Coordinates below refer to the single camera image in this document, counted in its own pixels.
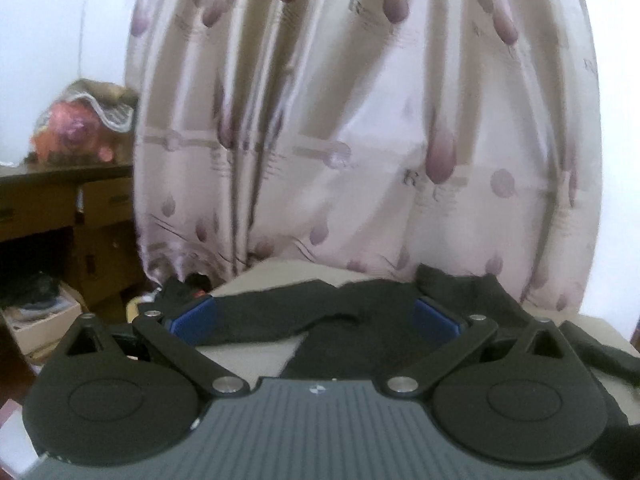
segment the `patterned curtain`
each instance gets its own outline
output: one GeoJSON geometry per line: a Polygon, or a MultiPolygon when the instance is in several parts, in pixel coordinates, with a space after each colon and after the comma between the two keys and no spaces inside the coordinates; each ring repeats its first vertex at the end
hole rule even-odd
{"type": "Polygon", "coordinates": [[[422,262],[580,305],[601,189],[584,0],[138,0],[127,83],[156,280],[422,262]]]}

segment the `gray base plate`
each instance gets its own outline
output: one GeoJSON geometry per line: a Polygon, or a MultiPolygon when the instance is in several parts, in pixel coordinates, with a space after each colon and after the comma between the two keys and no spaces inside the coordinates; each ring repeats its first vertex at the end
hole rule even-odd
{"type": "Polygon", "coordinates": [[[606,480],[586,460],[548,470],[503,468],[465,454],[416,402],[370,381],[264,379],[214,402],[170,450],[130,465],[77,466],[52,457],[26,480],[606,480]]]}

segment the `wooden floor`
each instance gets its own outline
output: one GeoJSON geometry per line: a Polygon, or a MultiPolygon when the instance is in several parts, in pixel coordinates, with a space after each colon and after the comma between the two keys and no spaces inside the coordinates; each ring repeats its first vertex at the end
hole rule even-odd
{"type": "MultiPolygon", "coordinates": [[[[23,404],[34,380],[34,373],[22,358],[8,328],[4,323],[0,323],[0,407],[4,406],[8,399],[23,404]]],[[[11,477],[0,469],[0,480],[10,479],[11,477]]]]}

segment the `desk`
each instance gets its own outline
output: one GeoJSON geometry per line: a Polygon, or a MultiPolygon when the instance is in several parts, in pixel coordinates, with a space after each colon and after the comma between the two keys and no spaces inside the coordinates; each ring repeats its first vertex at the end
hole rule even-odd
{"type": "MultiPolygon", "coordinates": [[[[308,262],[285,261],[277,258],[264,261],[233,281],[217,288],[214,296],[239,294],[249,290],[263,290],[275,286],[290,285],[307,280],[323,280],[332,285],[341,285],[369,279],[368,276],[350,270],[332,269],[308,262]]],[[[591,334],[601,343],[623,349],[632,355],[640,354],[604,320],[579,314],[565,314],[538,310],[526,306],[535,316],[545,316],[561,323],[569,319],[591,334]]],[[[221,366],[241,376],[252,388],[260,376],[277,376],[292,357],[303,335],[284,341],[266,344],[232,344],[217,347],[200,347],[201,353],[221,366]]],[[[640,394],[623,381],[596,371],[596,376],[617,400],[630,424],[640,423],[640,394]]]]}

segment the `gray ribbed plate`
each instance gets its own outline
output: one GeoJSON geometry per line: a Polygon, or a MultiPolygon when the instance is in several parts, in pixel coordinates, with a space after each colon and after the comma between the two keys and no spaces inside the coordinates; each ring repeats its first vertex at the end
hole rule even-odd
{"type": "Polygon", "coordinates": [[[280,379],[264,379],[248,397],[214,402],[187,438],[155,457],[111,468],[46,458],[26,476],[26,480],[605,478],[586,460],[546,471],[482,462],[442,437],[416,402],[387,399],[369,381],[280,379]]]}

